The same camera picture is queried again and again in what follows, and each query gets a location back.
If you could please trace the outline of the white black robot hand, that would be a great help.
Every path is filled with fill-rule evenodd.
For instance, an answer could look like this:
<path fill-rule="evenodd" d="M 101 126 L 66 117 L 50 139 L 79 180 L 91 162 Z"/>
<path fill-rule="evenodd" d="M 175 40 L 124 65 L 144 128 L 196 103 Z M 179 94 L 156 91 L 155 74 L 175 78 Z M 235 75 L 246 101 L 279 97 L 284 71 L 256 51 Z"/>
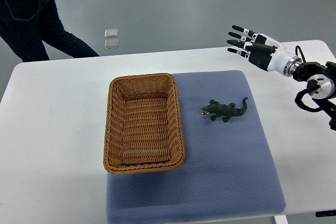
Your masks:
<path fill-rule="evenodd" d="M 234 48 L 228 48 L 227 51 L 248 58 L 248 61 L 256 67 L 264 71 L 276 71 L 283 76 L 292 76 L 301 64 L 298 56 L 288 53 L 282 43 L 269 36 L 237 25 L 232 25 L 232 29 L 235 32 L 228 34 L 238 40 L 230 39 L 227 43 L 241 49 L 252 49 L 252 51 L 249 53 Z"/>

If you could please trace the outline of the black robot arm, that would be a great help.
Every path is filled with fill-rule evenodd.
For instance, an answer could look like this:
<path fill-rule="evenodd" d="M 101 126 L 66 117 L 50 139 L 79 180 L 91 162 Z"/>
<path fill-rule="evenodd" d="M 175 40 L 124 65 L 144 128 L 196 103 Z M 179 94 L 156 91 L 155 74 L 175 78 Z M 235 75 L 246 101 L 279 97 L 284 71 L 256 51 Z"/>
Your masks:
<path fill-rule="evenodd" d="M 296 95 L 296 105 L 308 112 L 324 111 L 330 117 L 330 129 L 335 130 L 335 104 L 330 101 L 335 98 L 334 62 L 328 61 L 325 65 L 309 62 L 298 45 L 291 54 L 282 43 L 265 34 L 236 25 L 232 29 L 240 33 L 228 33 L 233 37 L 227 41 L 232 45 L 229 52 L 248 59 L 264 71 L 276 71 L 298 82 L 306 82 L 306 88 Z"/>

